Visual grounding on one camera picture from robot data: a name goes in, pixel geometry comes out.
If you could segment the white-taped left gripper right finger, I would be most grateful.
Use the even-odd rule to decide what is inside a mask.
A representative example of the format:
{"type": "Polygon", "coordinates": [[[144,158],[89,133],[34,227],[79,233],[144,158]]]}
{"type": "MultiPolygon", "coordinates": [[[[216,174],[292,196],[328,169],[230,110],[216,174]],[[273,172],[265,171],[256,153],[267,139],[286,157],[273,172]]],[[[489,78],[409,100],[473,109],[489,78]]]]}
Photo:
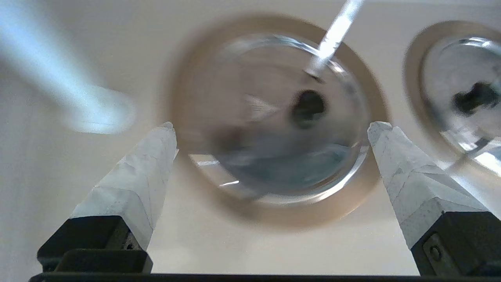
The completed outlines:
{"type": "Polygon", "coordinates": [[[500,219],[399,127],[375,121],[367,134],[420,275],[499,277],[500,219]]]}

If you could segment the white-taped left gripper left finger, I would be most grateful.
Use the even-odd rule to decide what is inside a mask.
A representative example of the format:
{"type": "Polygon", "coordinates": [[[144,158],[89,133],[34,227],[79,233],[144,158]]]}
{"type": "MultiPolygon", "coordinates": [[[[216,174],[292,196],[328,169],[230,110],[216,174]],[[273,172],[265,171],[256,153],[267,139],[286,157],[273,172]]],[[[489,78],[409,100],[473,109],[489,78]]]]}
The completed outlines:
{"type": "Polygon", "coordinates": [[[172,123],[152,129],[39,248],[43,272],[61,270],[72,251],[145,251],[164,206],[177,152],[172,123]]]}

